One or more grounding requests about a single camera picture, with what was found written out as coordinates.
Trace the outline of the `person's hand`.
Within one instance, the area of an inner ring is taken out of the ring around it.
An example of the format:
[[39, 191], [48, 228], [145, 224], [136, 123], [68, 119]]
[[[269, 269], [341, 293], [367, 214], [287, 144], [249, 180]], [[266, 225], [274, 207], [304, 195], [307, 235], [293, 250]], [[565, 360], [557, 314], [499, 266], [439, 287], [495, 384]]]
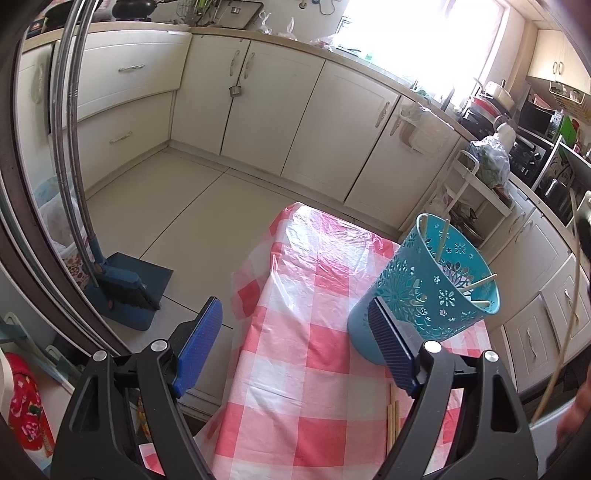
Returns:
[[575, 401], [560, 420], [557, 427], [557, 443], [563, 443], [569, 435], [578, 432], [591, 408], [590, 378], [579, 388]]

